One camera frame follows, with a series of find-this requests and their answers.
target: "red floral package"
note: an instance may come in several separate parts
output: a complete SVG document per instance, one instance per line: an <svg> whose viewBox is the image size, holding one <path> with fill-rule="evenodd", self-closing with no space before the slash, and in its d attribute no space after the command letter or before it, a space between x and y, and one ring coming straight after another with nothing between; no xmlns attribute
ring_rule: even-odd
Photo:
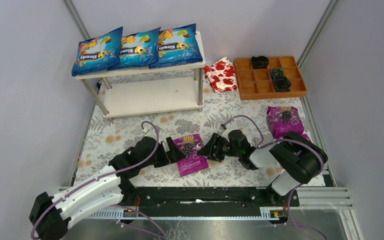
<svg viewBox="0 0 384 240"><path fill-rule="evenodd" d="M233 64L223 57L211 66L205 66L205 79L215 92L222 93L238 89Z"/></svg>

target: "wooden tray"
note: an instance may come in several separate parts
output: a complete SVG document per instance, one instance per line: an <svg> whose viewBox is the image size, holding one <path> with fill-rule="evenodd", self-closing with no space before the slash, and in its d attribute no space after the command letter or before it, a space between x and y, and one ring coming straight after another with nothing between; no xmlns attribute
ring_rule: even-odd
<svg viewBox="0 0 384 240"><path fill-rule="evenodd" d="M293 56L273 56L269 57L268 60L269 64L266 69L253 69L251 58L236 58L234 60L241 100L301 98L307 94L306 84ZM284 71L291 83L290 91L275 92L270 77L270 70L272 69Z"/></svg>

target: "floral tablecloth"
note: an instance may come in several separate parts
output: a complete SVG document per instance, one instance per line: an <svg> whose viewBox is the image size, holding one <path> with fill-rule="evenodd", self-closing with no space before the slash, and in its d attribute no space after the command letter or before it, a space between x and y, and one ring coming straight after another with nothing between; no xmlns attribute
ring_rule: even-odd
<svg viewBox="0 0 384 240"><path fill-rule="evenodd" d="M108 79L112 83L130 83L187 76L193 76L193 71L156 72L109 77ZM77 163L74 184L90 177L115 155L122 153L130 146L134 146L144 136L141 122L145 120L161 128L161 139L165 140L167 137L176 139L199 133L205 144L213 133L223 133L220 124L232 116L247 115L255 120L264 134L264 143L268 143L273 141L273 137L266 124L267 106L293 106L299 110L299 116L304 127L308 129L308 121L299 98L241 101L238 91L216 93L206 81L204 81L203 86L205 107L202 112L197 110L163 112L118 117L110 121L104 119L99 107L95 106L84 147ZM102 85L99 91L102 100L104 95L105 86ZM241 129L254 146L260 140L258 131L245 118L236 118L228 127ZM311 138L308 130L305 133ZM234 157L226 157L222 162L208 160L208 164L209 168L184 177L180 177L178 166L175 163L160 168L148 166L130 181L137 187L265 187L283 172L278 163L257 170L247 170ZM325 182L321 175L308 183L308 186L324 185Z"/></svg>

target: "white wall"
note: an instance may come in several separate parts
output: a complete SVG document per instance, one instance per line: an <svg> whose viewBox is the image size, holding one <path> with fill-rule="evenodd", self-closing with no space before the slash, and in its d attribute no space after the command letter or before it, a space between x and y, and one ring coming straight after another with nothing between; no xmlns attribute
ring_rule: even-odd
<svg viewBox="0 0 384 240"><path fill-rule="evenodd" d="M196 23L208 63L222 57L290 56L306 47L329 0L73 0L92 37Z"/></svg>
<svg viewBox="0 0 384 240"><path fill-rule="evenodd" d="M63 2L0 1L0 240L30 239L35 197L68 180L92 98Z"/></svg>
<svg viewBox="0 0 384 240"><path fill-rule="evenodd" d="M364 239L384 239L384 1L340 1L301 71Z"/></svg>

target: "shelf leg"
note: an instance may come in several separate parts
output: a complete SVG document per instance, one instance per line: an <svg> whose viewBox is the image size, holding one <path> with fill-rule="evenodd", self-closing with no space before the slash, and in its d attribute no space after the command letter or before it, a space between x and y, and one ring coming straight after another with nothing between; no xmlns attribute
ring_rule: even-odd
<svg viewBox="0 0 384 240"><path fill-rule="evenodd" d="M105 84L105 86L106 86L106 89L110 90L110 89L112 89L112 88L113 88L113 86L111 86L111 83L110 83L110 81L108 81L108 78L106 78L106 77L103 77L103 78L102 78L102 80L103 80L103 83L104 83L104 84Z"/></svg>
<svg viewBox="0 0 384 240"><path fill-rule="evenodd" d="M202 106L204 104L203 99L203 69L202 68L194 68L193 69L193 79L198 81L198 106Z"/></svg>
<svg viewBox="0 0 384 240"><path fill-rule="evenodd" d="M110 114L108 109L105 107L104 103L99 99L99 96L96 93L96 90L92 88L91 84L89 83L89 80L88 79L81 79L81 82L84 84L86 89L92 95L92 97L95 100L96 104L98 105L99 109L102 111L102 114L105 116Z"/></svg>
<svg viewBox="0 0 384 240"><path fill-rule="evenodd" d="M198 81L199 79L198 79L198 76L200 75L200 69L201 68L194 68L193 69L193 79L195 80L195 81Z"/></svg>

